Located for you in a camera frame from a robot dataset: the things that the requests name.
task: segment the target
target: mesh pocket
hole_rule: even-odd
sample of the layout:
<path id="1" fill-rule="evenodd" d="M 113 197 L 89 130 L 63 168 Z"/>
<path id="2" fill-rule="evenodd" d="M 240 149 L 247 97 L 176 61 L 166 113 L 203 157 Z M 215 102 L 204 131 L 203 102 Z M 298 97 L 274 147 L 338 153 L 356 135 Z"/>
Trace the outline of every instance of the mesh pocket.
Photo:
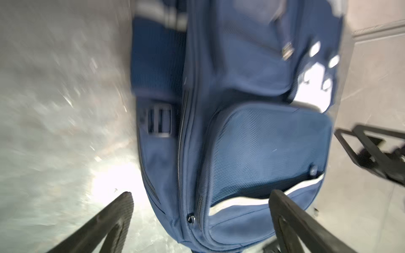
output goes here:
<path id="1" fill-rule="evenodd" d="M 326 115 L 245 107 L 235 111 L 213 145 L 211 205 L 237 196 L 268 198 L 309 178 L 309 168 L 323 172 L 331 122 Z"/>

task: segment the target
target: tiled floor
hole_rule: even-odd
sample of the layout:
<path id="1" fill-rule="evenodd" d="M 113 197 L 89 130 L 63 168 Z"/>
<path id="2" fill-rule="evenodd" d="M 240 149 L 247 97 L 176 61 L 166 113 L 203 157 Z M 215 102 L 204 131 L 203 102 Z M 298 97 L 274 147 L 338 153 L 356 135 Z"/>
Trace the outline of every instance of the tiled floor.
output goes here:
<path id="1" fill-rule="evenodd" d="M 336 127 L 405 131 L 405 36 L 356 44 Z M 357 168 L 333 138 L 318 221 L 361 253 L 405 251 L 405 189 Z"/>
<path id="2" fill-rule="evenodd" d="M 404 19 L 404 1 L 389 2 L 349 0 L 348 23 Z M 189 252 L 159 224 L 141 181 L 130 25 L 128 0 L 0 1 L 0 252 L 45 252 L 125 190 L 135 208 L 124 252 Z M 355 46 L 336 126 L 405 130 L 403 45 L 405 36 Z M 332 233 L 359 253 L 403 252 L 404 197 L 333 139 L 316 202 Z"/>

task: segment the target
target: plastic buckle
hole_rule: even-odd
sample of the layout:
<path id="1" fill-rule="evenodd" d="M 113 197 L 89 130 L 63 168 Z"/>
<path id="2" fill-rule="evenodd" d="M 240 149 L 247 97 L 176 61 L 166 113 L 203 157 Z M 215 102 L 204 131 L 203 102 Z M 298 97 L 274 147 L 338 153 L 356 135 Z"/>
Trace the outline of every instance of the plastic buckle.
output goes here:
<path id="1" fill-rule="evenodd" d="M 174 132 L 174 110 L 171 104 L 155 104 L 147 109 L 147 130 L 150 135 L 170 137 Z"/>

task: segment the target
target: blue fabric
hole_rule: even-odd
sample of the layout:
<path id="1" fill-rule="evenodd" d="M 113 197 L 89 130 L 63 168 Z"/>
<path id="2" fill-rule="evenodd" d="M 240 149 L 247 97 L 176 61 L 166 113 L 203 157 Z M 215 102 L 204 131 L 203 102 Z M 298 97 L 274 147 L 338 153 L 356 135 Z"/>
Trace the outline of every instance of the blue fabric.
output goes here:
<path id="1" fill-rule="evenodd" d="M 134 94 L 139 98 L 180 102 L 186 34 L 144 18 L 133 20 L 132 32 Z"/>
<path id="2" fill-rule="evenodd" d="M 285 190 L 307 180 L 313 164 L 322 173 L 331 134 L 325 115 L 296 110 L 285 98 L 312 39 L 323 45 L 321 63 L 338 51 L 342 19 L 326 0 L 288 0 L 286 22 L 263 25 L 235 12 L 232 2 L 188 0 L 187 34 L 133 22 L 131 83 L 144 185 L 165 230 L 196 252 L 239 252 L 273 235 L 268 207 L 231 207 L 212 217 L 209 207 Z M 164 3 L 186 8 L 184 1 Z M 295 48 L 288 61 L 280 27 L 290 27 Z M 170 116 L 162 111 L 162 131 L 171 127 L 169 117 L 181 126 L 167 138 L 149 134 L 146 124 L 145 111 L 162 102 L 174 108 Z M 290 197 L 305 209 L 320 186 Z"/>
<path id="3" fill-rule="evenodd" d="M 212 156 L 212 205 L 236 196 L 265 197 L 308 180 L 309 168 L 323 172 L 332 124 L 305 109 L 245 104 L 217 129 Z"/>

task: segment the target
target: white strap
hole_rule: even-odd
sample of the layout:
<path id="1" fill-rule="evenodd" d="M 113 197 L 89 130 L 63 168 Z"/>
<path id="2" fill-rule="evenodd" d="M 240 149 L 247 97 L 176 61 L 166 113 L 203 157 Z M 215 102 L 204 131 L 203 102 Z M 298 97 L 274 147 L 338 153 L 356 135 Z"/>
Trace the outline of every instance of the white strap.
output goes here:
<path id="1" fill-rule="evenodd" d="M 187 14 L 178 13 L 175 7 L 165 6 L 161 1 L 135 2 L 135 16 L 143 17 L 179 32 L 187 30 Z"/>
<path id="2" fill-rule="evenodd" d="M 285 191 L 284 194 L 290 195 L 291 193 L 293 193 L 296 190 L 317 184 L 323 178 L 324 178 L 324 174 L 320 175 L 316 179 L 302 181 L 302 182 L 294 185 L 287 191 Z M 264 205 L 264 204 L 268 204 L 268 203 L 269 203 L 268 198 L 267 199 L 248 198 L 248 197 L 230 198 L 230 199 L 222 201 L 222 202 L 214 205 L 213 207 L 211 207 L 209 209 L 209 215 L 214 215 L 214 214 L 218 213 L 219 211 L 221 211 L 225 208 L 231 207 L 231 206 L 258 206 L 258 205 Z"/>

